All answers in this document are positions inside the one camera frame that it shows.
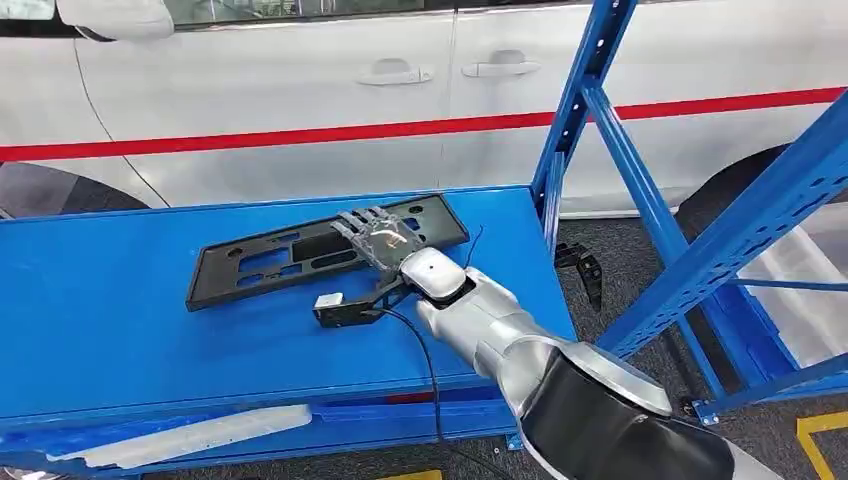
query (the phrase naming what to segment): car body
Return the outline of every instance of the car body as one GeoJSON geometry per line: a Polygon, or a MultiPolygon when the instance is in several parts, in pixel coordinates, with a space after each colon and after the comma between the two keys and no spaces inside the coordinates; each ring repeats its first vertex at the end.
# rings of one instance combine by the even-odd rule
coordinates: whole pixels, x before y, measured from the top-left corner
{"type": "MultiPolygon", "coordinates": [[[[530,181],[589,3],[341,1],[246,19],[167,0],[167,38],[0,38],[0,161],[151,207],[530,181]]],[[[637,7],[605,87],[670,206],[838,96],[845,18],[839,0],[637,7]]],[[[561,213],[633,210],[590,124],[561,213]]]]}

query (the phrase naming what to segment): blue table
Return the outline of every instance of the blue table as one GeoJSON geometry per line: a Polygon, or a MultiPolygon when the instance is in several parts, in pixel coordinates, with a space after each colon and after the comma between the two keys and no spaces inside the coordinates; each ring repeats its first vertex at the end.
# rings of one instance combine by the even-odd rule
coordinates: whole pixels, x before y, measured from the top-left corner
{"type": "MultiPolygon", "coordinates": [[[[184,303],[204,245],[411,196],[0,223],[0,248],[6,253],[0,265],[6,360],[0,378],[7,392],[16,392],[0,396],[0,432],[429,390],[421,349],[400,322],[386,317],[374,325],[327,330],[312,316],[311,306],[320,294],[343,291],[352,297],[371,290],[373,271],[194,313],[184,303]]],[[[575,338],[527,188],[458,190],[447,192],[446,198],[472,237],[483,226],[472,263],[515,292],[545,328],[575,338]]],[[[462,263],[469,248],[470,242],[447,253],[462,263]]],[[[412,303],[407,299],[399,311],[413,316],[412,303]]],[[[487,384],[444,345],[429,336],[427,340],[442,388],[487,384]]],[[[495,423],[484,430],[505,428],[502,419],[495,423]]],[[[399,432],[395,443],[431,435],[428,428],[399,432]]],[[[292,432],[270,436],[286,438],[274,451],[326,451],[320,440],[304,443],[292,432]]],[[[382,445],[385,440],[353,431],[350,435],[350,445],[382,445]]],[[[253,459],[244,449],[251,450],[250,442],[267,441],[222,448],[253,459]]],[[[345,441],[337,437],[332,444],[344,450],[345,441]]]]}

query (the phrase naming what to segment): blue steel rack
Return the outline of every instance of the blue steel rack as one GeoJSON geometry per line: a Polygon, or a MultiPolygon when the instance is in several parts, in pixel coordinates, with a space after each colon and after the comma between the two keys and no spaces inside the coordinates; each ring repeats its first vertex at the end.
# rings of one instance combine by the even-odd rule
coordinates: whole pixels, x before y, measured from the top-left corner
{"type": "Polygon", "coordinates": [[[666,266],[598,345],[626,358],[677,323],[715,397],[695,403],[705,424],[717,422],[721,411],[753,402],[848,390],[848,374],[842,374],[848,370],[848,354],[799,368],[767,315],[739,285],[842,291],[848,286],[735,278],[741,267],[848,187],[848,94],[689,245],[602,88],[636,4],[595,1],[531,184],[548,247],[553,248],[559,195],[544,192],[560,190],[591,114],[666,266]],[[699,304],[747,388],[724,391],[684,317],[699,304]]]}

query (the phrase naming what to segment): black metal bracket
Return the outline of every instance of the black metal bracket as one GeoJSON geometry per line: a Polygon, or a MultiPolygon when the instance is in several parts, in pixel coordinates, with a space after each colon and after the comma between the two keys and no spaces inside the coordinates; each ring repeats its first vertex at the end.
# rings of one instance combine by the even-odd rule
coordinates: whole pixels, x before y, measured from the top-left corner
{"type": "Polygon", "coordinates": [[[383,316],[383,312],[374,308],[391,309],[409,295],[410,289],[401,277],[382,288],[352,302],[335,305],[316,305],[312,313],[324,328],[369,325],[383,316]]]}
{"type": "Polygon", "coordinates": [[[574,242],[571,246],[560,243],[554,251],[554,266],[556,268],[577,267],[577,273],[589,297],[589,304],[596,312],[599,312],[603,305],[603,272],[595,256],[588,253],[589,250],[579,242],[574,242]]]}

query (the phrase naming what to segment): blue workbench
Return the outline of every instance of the blue workbench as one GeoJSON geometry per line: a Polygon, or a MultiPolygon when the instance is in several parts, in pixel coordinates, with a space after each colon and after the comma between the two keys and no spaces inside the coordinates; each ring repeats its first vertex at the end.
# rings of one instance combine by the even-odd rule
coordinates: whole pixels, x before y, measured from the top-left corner
{"type": "MultiPolygon", "coordinates": [[[[373,289],[377,276],[371,270],[198,312],[185,308],[197,254],[205,245],[411,196],[0,223],[0,248],[7,253],[0,264],[0,287],[7,299],[2,310],[6,361],[0,378],[6,391],[16,392],[0,397],[0,433],[429,390],[424,356],[400,322],[386,317],[374,325],[328,330],[312,315],[320,294],[342,291],[352,298],[373,289]]],[[[545,328],[574,339],[529,190],[466,189],[445,196],[472,238],[483,226],[473,265],[515,292],[545,328]]],[[[447,253],[463,263],[469,248],[470,242],[447,253]]],[[[398,310],[413,316],[412,307],[409,298],[398,310]]],[[[425,337],[443,389],[487,385],[451,350],[425,337]]],[[[458,418],[448,421],[449,433],[453,421],[461,423],[458,418]]],[[[480,431],[504,428],[500,418],[480,431]]],[[[454,431],[462,435],[475,428],[458,425],[454,431]]],[[[292,432],[271,436],[285,439],[273,449],[327,451],[322,440],[310,437],[306,442],[292,432]]],[[[359,438],[364,434],[350,440],[362,445],[391,440],[359,438]]],[[[395,443],[419,437],[431,438],[432,426],[397,432],[396,439],[406,440],[395,443]]],[[[323,440],[338,446],[330,451],[348,449],[345,441],[323,440]]],[[[243,446],[224,448],[254,459],[239,450],[243,446]]],[[[271,448],[262,447],[265,452],[271,448]]]]}
{"type": "MultiPolygon", "coordinates": [[[[362,419],[326,418],[320,412],[346,407],[322,407],[310,424],[242,442],[184,455],[131,470],[115,466],[88,468],[80,459],[49,462],[40,453],[0,453],[0,465],[14,464],[30,470],[48,470],[75,477],[124,477],[158,471],[208,467],[329,453],[358,451],[436,441],[431,403],[376,405],[375,415],[362,419]]],[[[515,433],[515,421],[506,404],[497,400],[445,401],[442,403],[445,438],[473,438],[515,433]]]]}

